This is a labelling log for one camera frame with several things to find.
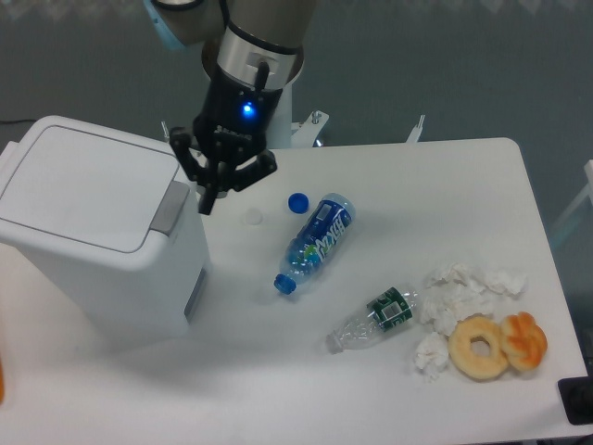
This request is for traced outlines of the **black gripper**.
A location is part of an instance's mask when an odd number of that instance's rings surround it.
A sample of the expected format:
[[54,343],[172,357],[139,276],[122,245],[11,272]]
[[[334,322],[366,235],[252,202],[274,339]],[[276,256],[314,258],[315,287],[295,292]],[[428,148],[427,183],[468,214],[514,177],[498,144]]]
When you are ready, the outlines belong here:
[[[205,103],[193,131],[202,167],[193,156],[193,136],[184,127],[169,129],[169,144],[187,178],[200,187],[198,211],[210,214],[215,202],[233,190],[240,192],[277,171],[267,149],[266,132],[282,90],[258,90],[229,76],[211,79]],[[245,167],[241,164],[254,158]]]

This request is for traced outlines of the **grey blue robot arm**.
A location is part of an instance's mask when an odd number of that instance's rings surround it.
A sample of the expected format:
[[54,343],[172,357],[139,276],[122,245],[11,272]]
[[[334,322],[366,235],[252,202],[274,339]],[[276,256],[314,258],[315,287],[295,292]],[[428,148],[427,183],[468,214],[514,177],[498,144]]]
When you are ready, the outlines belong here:
[[209,215],[215,201],[274,173],[268,128],[302,52],[314,1],[147,1],[162,41],[219,42],[210,84],[191,128],[169,144]]

